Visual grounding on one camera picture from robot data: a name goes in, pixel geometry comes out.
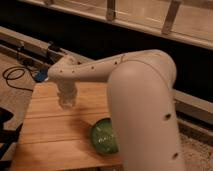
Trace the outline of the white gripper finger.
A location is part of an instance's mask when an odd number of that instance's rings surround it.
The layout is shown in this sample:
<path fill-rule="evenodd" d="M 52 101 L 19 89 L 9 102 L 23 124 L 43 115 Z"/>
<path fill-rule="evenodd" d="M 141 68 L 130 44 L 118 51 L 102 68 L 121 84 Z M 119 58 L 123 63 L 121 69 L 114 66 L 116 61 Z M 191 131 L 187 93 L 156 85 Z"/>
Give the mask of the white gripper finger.
<path fill-rule="evenodd" d="M 63 109 L 65 109 L 65 103 L 64 103 L 63 99 L 59 98 L 58 103 Z"/>
<path fill-rule="evenodd" d="M 75 106 L 76 105 L 76 102 L 77 101 L 77 96 L 76 97 L 73 97 L 71 98 L 71 106 Z"/>

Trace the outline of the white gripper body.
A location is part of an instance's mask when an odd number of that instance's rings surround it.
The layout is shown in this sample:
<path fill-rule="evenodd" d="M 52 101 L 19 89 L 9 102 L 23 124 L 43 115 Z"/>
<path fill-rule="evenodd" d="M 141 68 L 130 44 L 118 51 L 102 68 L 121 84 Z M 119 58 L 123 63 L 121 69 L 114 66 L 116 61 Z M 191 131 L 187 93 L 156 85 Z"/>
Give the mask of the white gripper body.
<path fill-rule="evenodd" d="M 72 81 L 59 81 L 57 83 L 60 98 L 72 99 L 76 97 L 77 87 Z"/>

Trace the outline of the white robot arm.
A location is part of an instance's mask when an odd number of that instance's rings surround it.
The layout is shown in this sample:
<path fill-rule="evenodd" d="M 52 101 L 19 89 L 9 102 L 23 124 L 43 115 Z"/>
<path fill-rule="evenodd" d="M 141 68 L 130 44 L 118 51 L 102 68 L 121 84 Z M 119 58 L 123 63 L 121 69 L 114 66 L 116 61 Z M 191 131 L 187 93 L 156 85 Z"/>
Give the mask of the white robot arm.
<path fill-rule="evenodd" d="M 77 82 L 105 82 L 107 102 L 124 171 L 186 171 L 173 85 L 177 70 L 161 50 L 123 53 L 79 64 L 63 56 L 48 70 L 71 106 Z"/>

